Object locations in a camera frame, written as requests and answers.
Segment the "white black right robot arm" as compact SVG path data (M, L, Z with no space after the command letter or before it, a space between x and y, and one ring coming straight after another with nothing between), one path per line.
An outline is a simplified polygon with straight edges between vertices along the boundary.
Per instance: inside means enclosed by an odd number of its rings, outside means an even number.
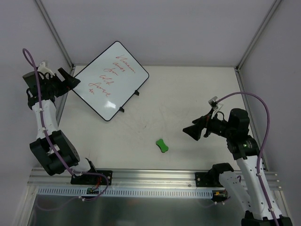
M214 133L226 139L227 148L239 166L246 188L242 186L234 169L229 163L214 164L207 172L204 181L214 186L223 186L232 199L235 199L245 216L241 220L243 226L291 226L292 221L285 217L277 206L259 157L257 142L248 134L249 117L247 111L239 108L231 110L229 119L219 120L210 112L192 122L183 129L194 140Z

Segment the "small whiteboard black frame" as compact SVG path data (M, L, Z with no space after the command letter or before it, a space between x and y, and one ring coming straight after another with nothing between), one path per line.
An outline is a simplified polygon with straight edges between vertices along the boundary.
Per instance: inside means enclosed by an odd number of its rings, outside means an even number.
M75 78L73 92L103 120L110 121L119 108L148 80L149 73L116 41L85 66Z

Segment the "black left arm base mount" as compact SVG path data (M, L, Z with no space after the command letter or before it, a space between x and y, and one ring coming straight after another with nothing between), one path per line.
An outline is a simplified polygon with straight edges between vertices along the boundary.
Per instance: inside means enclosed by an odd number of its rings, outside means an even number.
M108 178L109 185L111 185L112 181L112 170L97 170L97 174L103 174ZM71 178L71 184L72 185L89 185L89 186L95 186L95 185L107 185L106 179L101 176L96 175L86 175L83 174L81 176L76 176L75 178Z

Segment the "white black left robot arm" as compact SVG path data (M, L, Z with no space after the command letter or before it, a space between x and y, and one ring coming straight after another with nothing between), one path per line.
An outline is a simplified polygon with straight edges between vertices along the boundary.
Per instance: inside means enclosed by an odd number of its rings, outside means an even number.
M64 80L48 68L38 67L23 76L28 107L35 113L37 137L30 143L30 150L50 176L71 173L72 184L93 184L98 173L92 162L80 156L66 135L59 129L56 119L55 99L73 90L80 80L72 77L63 68L59 73Z

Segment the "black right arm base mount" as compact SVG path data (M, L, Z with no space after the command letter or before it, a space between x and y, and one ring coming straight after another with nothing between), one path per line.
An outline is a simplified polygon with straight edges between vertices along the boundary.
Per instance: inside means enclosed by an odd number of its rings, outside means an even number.
M196 187L221 187L217 177L209 172L196 172L194 175Z

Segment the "green foam whiteboard eraser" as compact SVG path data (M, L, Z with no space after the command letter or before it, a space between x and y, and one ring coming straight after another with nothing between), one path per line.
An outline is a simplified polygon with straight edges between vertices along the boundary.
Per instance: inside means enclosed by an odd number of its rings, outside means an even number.
M166 153L169 150L169 147L165 144L163 139L157 140L156 145L159 147L162 153Z

